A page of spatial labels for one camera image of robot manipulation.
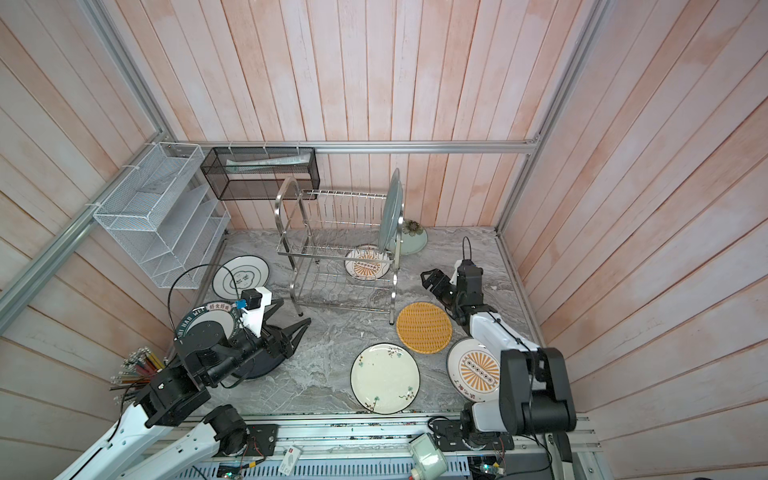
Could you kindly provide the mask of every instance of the stainless steel dish rack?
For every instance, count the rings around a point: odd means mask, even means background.
[[[386,198],[382,194],[301,190],[295,178],[285,179],[275,199],[280,232],[277,253],[288,256],[293,268],[289,291],[299,315],[303,314],[301,306],[335,307],[388,313],[389,323],[394,324],[402,203],[397,207],[396,241],[384,252],[386,258],[366,261],[387,263],[389,271],[377,280],[359,280],[345,267],[353,250],[377,246]]]

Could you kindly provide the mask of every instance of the white plate with floral pattern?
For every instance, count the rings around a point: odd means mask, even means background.
[[[453,386],[473,402],[498,400],[498,361],[475,339],[457,342],[448,352],[448,375]]]
[[[363,350],[349,374],[352,391],[374,413],[388,415],[408,408],[419,393],[419,367],[401,346],[378,343]]]
[[[389,263],[380,263],[376,261],[366,262],[366,260],[388,260],[386,253],[379,253],[376,245],[365,243],[358,245],[354,250],[346,254],[346,257],[353,260],[344,262],[346,272],[358,280],[378,280],[389,272]]]

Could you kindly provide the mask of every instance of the white label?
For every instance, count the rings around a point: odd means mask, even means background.
[[[293,472],[293,467],[296,465],[296,462],[299,461],[299,455],[301,455],[301,450],[294,446],[290,446],[286,452],[286,456],[283,457],[283,463],[280,464],[277,471],[283,475],[290,475],[291,472]]]

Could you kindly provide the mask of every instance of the plate with orange sunburst pattern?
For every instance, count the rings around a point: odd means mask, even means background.
[[[380,253],[373,243],[358,245],[346,254],[350,260],[344,262],[346,272],[358,280],[378,280],[389,272],[389,263],[376,260],[388,260],[386,253]]]
[[[499,364],[475,339],[457,342],[448,352],[448,375],[453,386],[473,402],[498,399]]]

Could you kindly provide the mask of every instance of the woven rattan plate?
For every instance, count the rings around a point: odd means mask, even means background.
[[[411,303],[397,316],[397,335],[414,352],[437,353],[448,346],[452,334],[448,315],[432,303]]]

